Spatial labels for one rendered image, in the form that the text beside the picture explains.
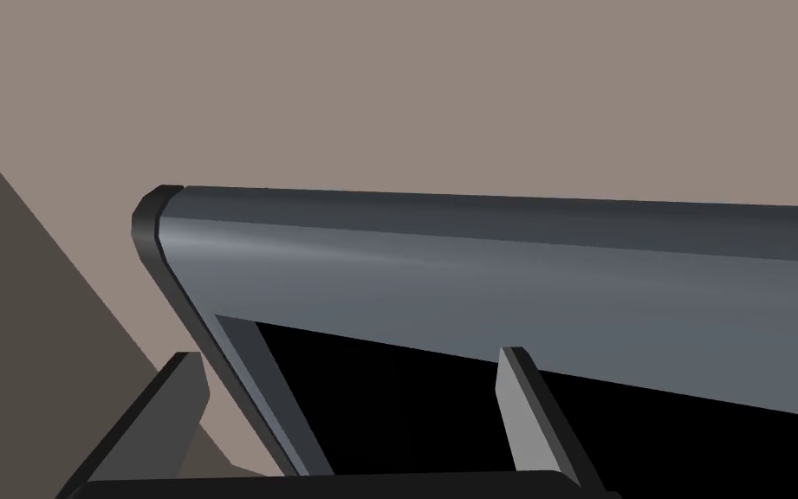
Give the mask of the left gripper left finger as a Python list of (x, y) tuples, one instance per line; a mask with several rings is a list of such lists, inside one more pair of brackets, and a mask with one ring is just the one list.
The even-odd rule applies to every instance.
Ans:
[(210, 397), (200, 353), (175, 353), (65, 482), (58, 496), (178, 477)]

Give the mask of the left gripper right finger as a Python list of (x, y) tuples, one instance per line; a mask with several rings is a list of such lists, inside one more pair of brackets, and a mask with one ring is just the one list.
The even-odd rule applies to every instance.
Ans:
[(583, 489), (603, 482), (529, 353), (499, 352), (495, 394), (517, 470), (561, 472)]

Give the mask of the grey appliance with black window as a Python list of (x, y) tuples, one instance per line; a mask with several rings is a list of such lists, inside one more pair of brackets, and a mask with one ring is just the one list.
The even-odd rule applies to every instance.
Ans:
[(545, 499), (503, 347), (605, 499), (798, 499), (798, 206), (161, 185), (131, 237), (314, 499)]

